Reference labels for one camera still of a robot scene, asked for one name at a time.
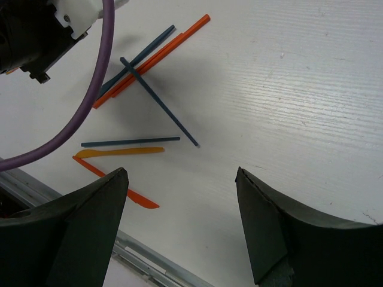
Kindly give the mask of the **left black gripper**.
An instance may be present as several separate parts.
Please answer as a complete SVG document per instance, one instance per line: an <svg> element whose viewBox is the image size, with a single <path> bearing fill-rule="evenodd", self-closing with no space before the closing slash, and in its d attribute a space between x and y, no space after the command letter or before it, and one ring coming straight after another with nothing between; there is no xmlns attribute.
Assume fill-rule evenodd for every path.
<svg viewBox="0 0 383 287"><path fill-rule="evenodd" d="M47 71L78 39L71 27L63 27L50 1L1 1L1 74L15 69L46 83Z"/></svg>

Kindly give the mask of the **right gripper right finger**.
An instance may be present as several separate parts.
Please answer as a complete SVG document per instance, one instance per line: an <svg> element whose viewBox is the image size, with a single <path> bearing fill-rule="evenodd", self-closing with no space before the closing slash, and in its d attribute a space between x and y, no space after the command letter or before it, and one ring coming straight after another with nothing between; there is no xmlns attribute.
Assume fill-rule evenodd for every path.
<svg viewBox="0 0 383 287"><path fill-rule="evenodd" d="M235 182L256 285L382 285L381 225L311 208L243 168Z"/></svg>

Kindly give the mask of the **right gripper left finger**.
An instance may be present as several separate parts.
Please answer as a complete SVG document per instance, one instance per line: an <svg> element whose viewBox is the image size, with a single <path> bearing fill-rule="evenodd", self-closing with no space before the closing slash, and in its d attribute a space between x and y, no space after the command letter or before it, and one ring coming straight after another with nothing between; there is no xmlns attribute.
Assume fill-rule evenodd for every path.
<svg viewBox="0 0 383 287"><path fill-rule="evenodd" d="M1 220L1 286L102 286L129 185L119 168Z"/></svg>

